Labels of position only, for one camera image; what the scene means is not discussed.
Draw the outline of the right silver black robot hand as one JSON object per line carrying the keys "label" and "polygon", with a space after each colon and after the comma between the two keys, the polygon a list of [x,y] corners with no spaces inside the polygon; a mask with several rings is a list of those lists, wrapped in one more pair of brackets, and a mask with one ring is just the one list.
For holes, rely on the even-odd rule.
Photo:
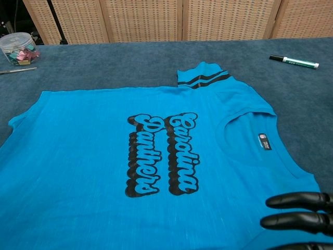
{"label": "right silver black robot hand", "polygon": [[265,216],[260,225],[270,230],[301,230],[332,237],[332,193],[291,192],[271,196],[265,201],[269,208],[305,211],[278,213]]}

